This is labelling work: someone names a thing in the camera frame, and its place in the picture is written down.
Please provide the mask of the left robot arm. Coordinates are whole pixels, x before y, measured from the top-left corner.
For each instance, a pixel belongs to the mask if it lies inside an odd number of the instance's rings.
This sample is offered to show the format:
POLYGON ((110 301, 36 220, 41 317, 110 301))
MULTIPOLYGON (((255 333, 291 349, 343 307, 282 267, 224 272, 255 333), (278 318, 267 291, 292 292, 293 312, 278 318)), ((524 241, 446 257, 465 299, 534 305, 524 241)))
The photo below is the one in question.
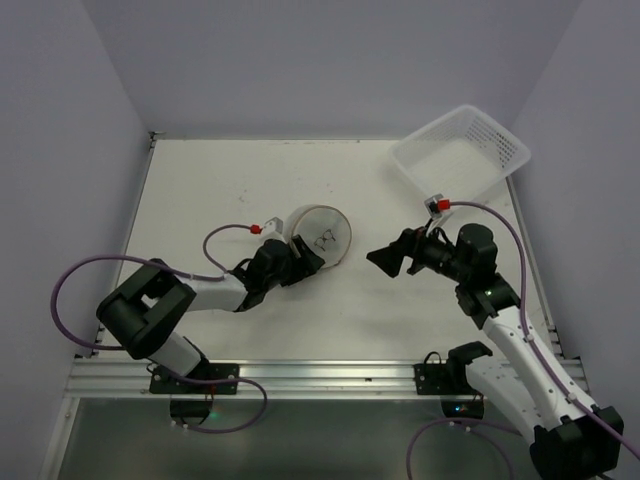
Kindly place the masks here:
POLYGON ((176 326, 188 312, 245 312, 276 287, 317 274, 325 260, 295 236, 268 239, 253 258, 219 278, 182 277, 153 259, 134 272, 97 307, 97 318, 134 359, 148 359, 178 380, 209 380, 209 361, 176 326))

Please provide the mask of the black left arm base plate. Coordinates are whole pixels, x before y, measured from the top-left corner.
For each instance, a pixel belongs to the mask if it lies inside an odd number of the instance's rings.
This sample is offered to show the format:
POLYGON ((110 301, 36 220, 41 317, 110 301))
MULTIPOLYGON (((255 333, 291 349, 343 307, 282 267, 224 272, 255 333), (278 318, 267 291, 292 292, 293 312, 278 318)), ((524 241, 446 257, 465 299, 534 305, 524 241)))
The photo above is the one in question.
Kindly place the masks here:
POLYGON ((149 392, 157 395, 235 395, 240 366, 237 363, 210 363, 198 365, 186 377, 156 366, 151 370, 149 392))

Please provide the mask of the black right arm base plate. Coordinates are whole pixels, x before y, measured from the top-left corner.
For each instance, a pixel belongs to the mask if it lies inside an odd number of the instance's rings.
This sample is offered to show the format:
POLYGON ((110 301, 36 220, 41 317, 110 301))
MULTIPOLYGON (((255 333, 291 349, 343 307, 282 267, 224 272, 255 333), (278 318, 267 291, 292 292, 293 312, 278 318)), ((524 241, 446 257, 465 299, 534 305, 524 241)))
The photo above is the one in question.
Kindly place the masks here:
POLYGON ((414 384, 418 395, 474 396, 466 378, 466 365, 460 359, 444 360, 436 352, 429 352, 422 362, 413 365, 414 384))

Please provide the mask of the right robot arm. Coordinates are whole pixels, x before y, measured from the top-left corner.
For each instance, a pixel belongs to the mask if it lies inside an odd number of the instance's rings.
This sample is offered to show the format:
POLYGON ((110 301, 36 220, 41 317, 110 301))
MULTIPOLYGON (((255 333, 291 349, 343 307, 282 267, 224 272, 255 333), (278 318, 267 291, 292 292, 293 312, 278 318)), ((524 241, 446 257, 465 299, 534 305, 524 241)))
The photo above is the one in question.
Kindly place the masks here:
POLYGON ((471 223, 454 242, 424 227, 406 229, 367 258, 391 278, 410 259, 408 274, 428 268, 455 282, 461 310, 511 369, 503 371, 480 342, 451 350, 447 367, 457 383, 489 398, 517 429, 541 478, 589 479, 615 469, 621 416, 612 407, 600 407, 541 341, 520 297, 498 273, 497 254, 492 231, 471 223))

